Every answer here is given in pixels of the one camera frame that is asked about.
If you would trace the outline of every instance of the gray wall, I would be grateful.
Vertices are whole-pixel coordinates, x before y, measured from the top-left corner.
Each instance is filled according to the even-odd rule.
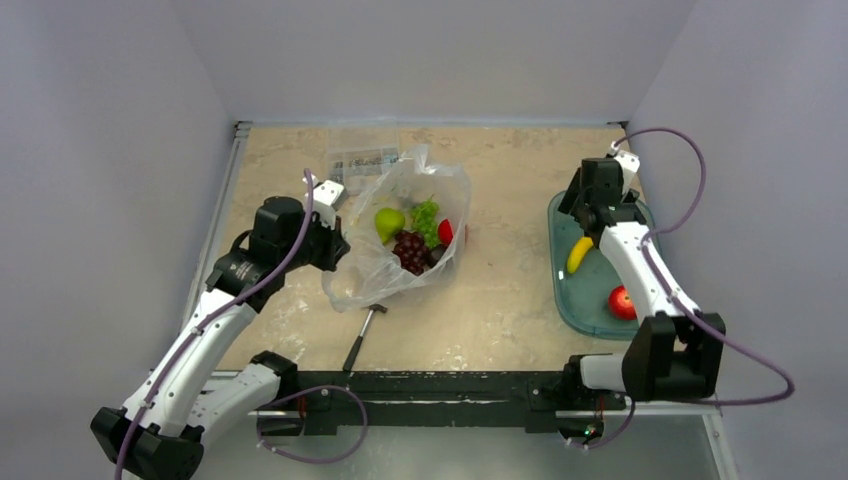
[[[239,119],[630,118],[695,0],[174,0]]]
[[[726,409],[743,478],[844,478],[848,415],[848,3],[701,0],[630,129],[678,127],[704,149],[703,204],[663,239],[672,270],[729,333],[788,368],[797,395]],[[693,155],[663,135],[633,142],[668,225],[692,197]],[[726,357],[725,398],[782,388]]]
[[[107,478],[88,422],[178,329],[232,127],[167,0],[4,2],[0,92],[0,477]]]

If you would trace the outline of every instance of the pear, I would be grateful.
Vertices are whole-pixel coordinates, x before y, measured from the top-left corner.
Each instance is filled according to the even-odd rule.
[[[374,227],[383,243],[391,240],[406,225],[406,216],[394,208],[383,208],[374,216]]]

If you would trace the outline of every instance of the clear plastic bag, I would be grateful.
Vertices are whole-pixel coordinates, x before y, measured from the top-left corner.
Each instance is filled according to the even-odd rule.
[[[428,160],[427,145],[404,152],[397,163],[356,199],[345,219],[345,239],[351,251],[335,272],[324,272],[321,284],[336,311],[412,302],[436,293],[459,270],[465,250],[465,225],[471,206],[471,180],[459,165],[439,165]],[[436,266],[420,276],[404,270],[400,259],[377,235],[374,216],[384,207],[408,212],[432,199],[439,204],[437,218],[447,218],[454,239]]]

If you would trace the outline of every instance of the green tray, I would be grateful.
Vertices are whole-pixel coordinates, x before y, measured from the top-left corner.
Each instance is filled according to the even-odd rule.
[[[557,211],[563,195],[565,192],[556,194],[548,205],[551,273],[559,316],[573,329],[591,337],[632,340],[639,323],[619,320],[609,311],[607,299],[621,285],[621,280],[601,252],[590,250],[577,272],[573,275],[565,272],[565,261],[575,242],[583,236],[583,230],[571,216]],[[644,204],[640,208],[651,218]]]

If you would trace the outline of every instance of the green grapes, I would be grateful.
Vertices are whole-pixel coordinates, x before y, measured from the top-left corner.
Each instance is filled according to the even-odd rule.
[[[439,213],[439,204],[426,200],[410,211],[412,215],[412,231],[424,236],[424,244],[427,248],[440,245],[439,225],[436,223],[436,214]]]

